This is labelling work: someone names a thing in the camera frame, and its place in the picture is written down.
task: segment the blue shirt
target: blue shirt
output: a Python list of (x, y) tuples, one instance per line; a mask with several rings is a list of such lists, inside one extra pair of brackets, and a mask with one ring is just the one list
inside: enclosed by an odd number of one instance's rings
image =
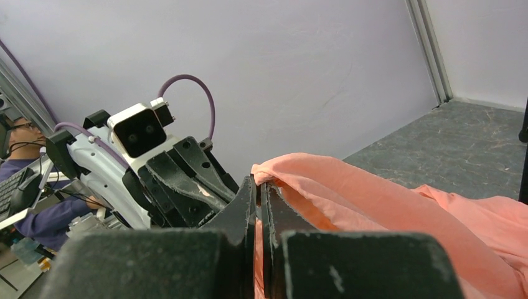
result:
[[(34, 161), (35, 159), (7, 160), (0, 166), (0, 182), (5, 181)], [(61, 182), (56, 187), (63, 187), (64, 185), (65, 183)], [(22, 235), (33, 238), (50, 249), (59, 251), (68, 240), (66, 231), (70, 222), (91, 211), (86, 202), (70, 197), (38, 214), (29, 213), (26, 218), (14, 225)]]

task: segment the orange cloth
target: orange cloth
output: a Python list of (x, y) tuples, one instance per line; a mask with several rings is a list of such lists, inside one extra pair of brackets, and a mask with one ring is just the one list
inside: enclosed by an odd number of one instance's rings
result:
[[(407, 230), (447, 251), (466, 298), (528, 298), (528, 206), (506, 197), (469, 200), (416, 191), (341, 160), (288, 154), (254, 165), (257, 184), (274, 181), (320, 230)], [(255, 298), (264, 298), (262, 234), (255, 240)]]

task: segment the person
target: person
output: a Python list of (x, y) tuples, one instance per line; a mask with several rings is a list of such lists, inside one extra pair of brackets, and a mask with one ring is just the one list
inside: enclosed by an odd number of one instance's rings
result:
[[(44, 145), (45, 137), (33, 123), (25, 118), (16, 120), (9, 139), (11, 155), (0, 166), (0, 182), (39, 159), (40, 149)], [(28, 213), (14, 226), (22, 235), (33, 238), (52, 250), (59, 251), (68, 240), (66, 231), (70, 222), (99, 207), (101, 203), (93, 196), (86, 201), (69, 197), (38, 214)]]

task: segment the black mouse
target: black mouse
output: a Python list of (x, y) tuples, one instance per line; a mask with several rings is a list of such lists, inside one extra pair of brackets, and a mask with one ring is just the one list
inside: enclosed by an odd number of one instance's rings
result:
[(41, 180), (42, 175), (40, 173), (35, 173), (13, 190), (11, 193), (9, 216), (13, 216), (16, 213), (22, 212), (28, 207), (33, 206), (33, 203), (35, 203), (37, 195), (39, 195), (40, 192), (39, 185)]

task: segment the shirt sleeve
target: shirt sleeve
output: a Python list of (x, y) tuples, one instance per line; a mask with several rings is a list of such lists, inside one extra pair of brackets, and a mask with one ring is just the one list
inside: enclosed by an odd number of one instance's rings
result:
[(22, 235), (33, 238), (64, 230), (76, 217), (84, 216), (90, 211), (92, 210), (84, 201), (67, 200), (48, 207), (38, 214), (30, 213), (26, 218), (16, 222), (14, 226)]

